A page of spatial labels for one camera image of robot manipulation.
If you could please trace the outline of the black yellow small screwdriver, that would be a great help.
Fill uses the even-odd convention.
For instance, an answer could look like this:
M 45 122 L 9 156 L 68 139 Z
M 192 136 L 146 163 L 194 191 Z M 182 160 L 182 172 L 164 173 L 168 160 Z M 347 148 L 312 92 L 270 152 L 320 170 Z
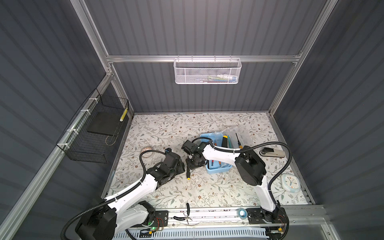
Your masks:
M 187 180 L 190 180 L 191 179 L 191 170 L 189 167 L 187 167 L 187 170 L 186 170 L 186 176 L 187 176 Z

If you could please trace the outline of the blue plastic tool box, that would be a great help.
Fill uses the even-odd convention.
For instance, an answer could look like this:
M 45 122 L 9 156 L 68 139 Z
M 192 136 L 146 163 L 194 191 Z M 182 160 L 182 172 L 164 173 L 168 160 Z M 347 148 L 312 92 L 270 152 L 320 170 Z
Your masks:
M 252 143 L 249 133 L 239 127 L 230 126 L 223 131 L 201 134 L 201 142 L 207 143 L 204 148 L 203 156 L 207 160 L 206 169 L 208 174 L 218 174 L 228 172 L 235 166 L 235 160 L 240 156 L 236 151 L 239 150 L 238 142 L 235 133 L 238 134 L 242 146 L 250 145 Z M 232 148 L 222 147 L 223 136 L 230 136 Z M 214 161 L 214 166 L 211 168 L 211 161 Z

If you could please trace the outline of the yellow black utility knife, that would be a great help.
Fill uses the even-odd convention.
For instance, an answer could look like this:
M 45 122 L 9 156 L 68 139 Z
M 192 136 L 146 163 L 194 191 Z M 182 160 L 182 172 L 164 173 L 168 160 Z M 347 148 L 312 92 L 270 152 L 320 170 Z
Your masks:
M 223 148 L 228 148 L 228 146 L 229 146 L 228 136 L 223 136 L 223 138 L 222 138 L 222 147 Z

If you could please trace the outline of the yellow handle screwdriver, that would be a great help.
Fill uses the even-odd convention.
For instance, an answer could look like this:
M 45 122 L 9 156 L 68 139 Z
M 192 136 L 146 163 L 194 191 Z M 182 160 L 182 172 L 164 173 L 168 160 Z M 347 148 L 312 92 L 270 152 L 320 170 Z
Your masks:
M 238 142 L 239 149 L 242 149 L 243 146 L 242 146 L 242 144 L 241 144 L 241 141 L 240 141 L 240 139 L 239 139 L 239 136 L 238 136 L 237 133 L 235 133 L 235 135 L 236 135 L 236 138 L 237 138 L 237 142 Z

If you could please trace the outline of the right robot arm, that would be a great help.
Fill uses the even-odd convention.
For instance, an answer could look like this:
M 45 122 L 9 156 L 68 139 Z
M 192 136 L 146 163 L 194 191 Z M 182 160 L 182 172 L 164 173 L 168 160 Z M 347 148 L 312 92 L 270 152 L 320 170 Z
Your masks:
M 261 208 L 270 213 L 275 211 L 277 202 L 271 194 L 266 164 L 250 147 L 228 149 L 215 146 L 211 142 L 202 142 L 197 145 L 191 141 L 186 141 L 182 145 L 182 150 L 190 156 L 187 160 L 190 169 L 194 169 L 198 164 L 207 161 L 218 161 L 235 166 L 242 180 L 255 187 Z

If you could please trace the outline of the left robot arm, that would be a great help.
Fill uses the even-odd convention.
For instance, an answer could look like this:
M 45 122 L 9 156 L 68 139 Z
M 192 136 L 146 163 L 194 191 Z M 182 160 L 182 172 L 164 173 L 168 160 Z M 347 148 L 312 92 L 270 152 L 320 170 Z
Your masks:
M 75 228 L 82 240 L 111 240 L 116 233 L 138 226 L 151 226 L 155 208 L 142 199 L 185 172 L 181 157 L 171 149 L 153 151 L 165 156 L 162 162 L 144 169 L 143 177 L 124 190 L 105 198 L 80 217 Z

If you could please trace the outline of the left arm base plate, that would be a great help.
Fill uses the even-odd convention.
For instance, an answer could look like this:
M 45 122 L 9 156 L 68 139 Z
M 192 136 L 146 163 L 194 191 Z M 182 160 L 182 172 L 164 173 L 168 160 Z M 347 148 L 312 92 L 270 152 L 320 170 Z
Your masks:
M 133 225 L 132 228 L 141 228 L 141 227 L 166 227 L 168 225 L 169 211 L 158 211 L 156 210 L 153 213 L 149 213 L 147 218 L 142 224 Z

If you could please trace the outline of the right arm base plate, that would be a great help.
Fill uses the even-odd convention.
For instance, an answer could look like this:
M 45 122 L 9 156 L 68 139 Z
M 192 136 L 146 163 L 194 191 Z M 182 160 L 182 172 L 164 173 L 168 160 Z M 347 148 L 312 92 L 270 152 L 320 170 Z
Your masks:
M 284 208 L 276 206 L 272 212 L 257 208 L 246 209 L 248 213 L 248 220 L 250 224 L 283 224 L 289 222 L 289 218 Z

